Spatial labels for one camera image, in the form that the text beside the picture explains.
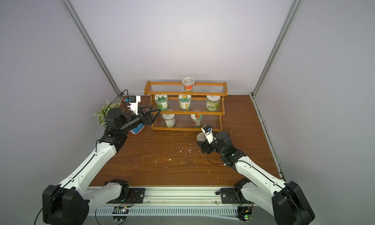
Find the mimosa leaf label seed jar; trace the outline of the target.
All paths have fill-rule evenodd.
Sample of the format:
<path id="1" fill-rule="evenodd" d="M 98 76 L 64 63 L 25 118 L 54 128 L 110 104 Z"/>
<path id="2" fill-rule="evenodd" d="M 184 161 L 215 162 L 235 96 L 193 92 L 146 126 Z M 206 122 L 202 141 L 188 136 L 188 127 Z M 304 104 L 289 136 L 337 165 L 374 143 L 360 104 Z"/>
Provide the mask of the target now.
<path id="1" fill-rule="evenodd" d="M 169 108 L 169 100 L 168 100 L 168 95 L 166 94 L 156 94 L 154 96 L 154 101 L 157 106 L 161 111 L 166 111 Z"/>

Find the small clear tub brown contents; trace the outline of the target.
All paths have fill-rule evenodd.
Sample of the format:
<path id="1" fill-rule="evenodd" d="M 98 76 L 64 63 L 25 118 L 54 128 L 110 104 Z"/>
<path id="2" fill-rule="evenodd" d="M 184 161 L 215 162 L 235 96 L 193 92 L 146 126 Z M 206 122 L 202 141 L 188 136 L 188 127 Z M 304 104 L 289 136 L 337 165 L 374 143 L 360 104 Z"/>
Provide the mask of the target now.
<path id="1" fill-rule="evenodd" d="M 197 139 L 197 143 L 203 143 L 205 141 L 207 141 L 207 137 L 205 135 L 204 132 L 200 132 L 197 136 L 196 136 L 196 139 Z"/>

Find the sunflower label seed jar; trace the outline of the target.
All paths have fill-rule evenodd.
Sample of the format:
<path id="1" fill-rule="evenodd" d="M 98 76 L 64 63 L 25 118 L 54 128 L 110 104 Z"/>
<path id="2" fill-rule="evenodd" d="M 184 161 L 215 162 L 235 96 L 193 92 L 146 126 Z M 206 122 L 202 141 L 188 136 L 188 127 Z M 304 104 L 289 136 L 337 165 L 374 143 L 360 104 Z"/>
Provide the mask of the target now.
<path id="1" fill-rule="evenodd" d="M 191 109 L 191 95 L 179 95 L 178 96 L 178 101 L 179 101 L 179 107 L 183 111 L 187 111 Z"/>

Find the small clear tub red contents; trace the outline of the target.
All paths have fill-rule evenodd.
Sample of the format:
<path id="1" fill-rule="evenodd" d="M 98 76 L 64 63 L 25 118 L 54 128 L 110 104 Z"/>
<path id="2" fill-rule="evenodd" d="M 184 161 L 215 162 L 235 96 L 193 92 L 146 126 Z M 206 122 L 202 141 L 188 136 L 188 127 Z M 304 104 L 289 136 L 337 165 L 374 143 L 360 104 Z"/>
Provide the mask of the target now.
<path id="1" fill-rule="evenodd" d="M 195 81 L 192 77 L 185 77 L 182 80 L 182 84 L 183 84 L 184 90 L 186 92 L 192 92 L 194 83 L 195 83 Z"/>

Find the white lid green label jar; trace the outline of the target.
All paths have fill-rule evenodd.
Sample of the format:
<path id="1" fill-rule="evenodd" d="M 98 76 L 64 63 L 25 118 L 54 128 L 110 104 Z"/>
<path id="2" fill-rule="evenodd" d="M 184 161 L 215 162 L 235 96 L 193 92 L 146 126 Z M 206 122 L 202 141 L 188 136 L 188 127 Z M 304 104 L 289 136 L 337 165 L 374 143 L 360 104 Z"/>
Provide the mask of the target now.
<path id="1" fill-rule="evenodd" d="M 217 111 L 220 106 L 221 96 L 207 95 L 206 108 L 209 111 Z"/>

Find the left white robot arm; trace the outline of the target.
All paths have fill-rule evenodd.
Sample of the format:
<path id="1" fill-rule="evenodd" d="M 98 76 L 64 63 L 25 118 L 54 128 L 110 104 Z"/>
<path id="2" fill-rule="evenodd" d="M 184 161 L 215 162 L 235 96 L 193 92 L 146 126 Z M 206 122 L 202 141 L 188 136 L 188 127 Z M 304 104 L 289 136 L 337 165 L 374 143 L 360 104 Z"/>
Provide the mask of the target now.
<path id="1" fill-rule="evenodd" d="M 127 181 L 114 179 L 95 191 L 87 189 L 105 164 L 123 147 L 127 134 L 138 125 L 151 125 L 161 110 L 152 106 L 139 107 L 134 114 L 121 108 L 107 113 L 103 136 L 89 156 L 56 186 L 49 185 L 42 194 L 43 207 L 40 214 L 49 225 L 81 225 L 87 216 L 102 205 L 119 200 L 127 202 L 130 197 Z"/>

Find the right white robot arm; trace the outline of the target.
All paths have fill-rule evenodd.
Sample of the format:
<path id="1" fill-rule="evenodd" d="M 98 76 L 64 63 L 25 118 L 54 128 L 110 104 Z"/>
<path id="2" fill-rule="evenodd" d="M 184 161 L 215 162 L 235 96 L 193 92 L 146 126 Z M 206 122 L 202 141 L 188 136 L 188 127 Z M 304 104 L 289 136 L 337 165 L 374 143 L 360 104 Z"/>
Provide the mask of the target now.
<path id="1" fill-rule="evenodd" d="M 234 147 L 228 132 L 215 133 L 204 126 L 197 144 L 204 154 L 220 154 L 223 165 L 244 176 L 237 183 L 240 202 L 251 202 L 272 215 L 279 225 L 309 225 L 315 214 L 302 188 L 294 181 L 285 182 L 257 165 L 244 152 Z"/>

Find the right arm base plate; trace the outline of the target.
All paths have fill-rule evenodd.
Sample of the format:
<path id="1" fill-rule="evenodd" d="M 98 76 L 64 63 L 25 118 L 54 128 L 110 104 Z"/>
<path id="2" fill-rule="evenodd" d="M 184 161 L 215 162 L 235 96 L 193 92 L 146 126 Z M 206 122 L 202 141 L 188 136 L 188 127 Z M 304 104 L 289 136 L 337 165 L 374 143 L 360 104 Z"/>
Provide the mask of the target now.
<path id="1" fill-rule="evenodd" d="M 220 196 L 222 204 L 245 204 L 250 203 L 247 201 L 240 190 L 235 188 L 220 188 L 215 192 L 217 196 Z"/>

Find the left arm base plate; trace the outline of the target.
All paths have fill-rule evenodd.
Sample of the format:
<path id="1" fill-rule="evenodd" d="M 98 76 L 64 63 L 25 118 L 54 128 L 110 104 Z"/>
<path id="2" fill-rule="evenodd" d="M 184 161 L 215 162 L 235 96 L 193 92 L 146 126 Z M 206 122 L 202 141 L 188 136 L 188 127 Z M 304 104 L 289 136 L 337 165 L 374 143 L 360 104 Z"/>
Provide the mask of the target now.
<path id="1" fill-rule="evenodd" d="M 108 204 L 142 204 L 145 196 L 145 188 L 129 188 L 127 196 L 109 201 Z"/>

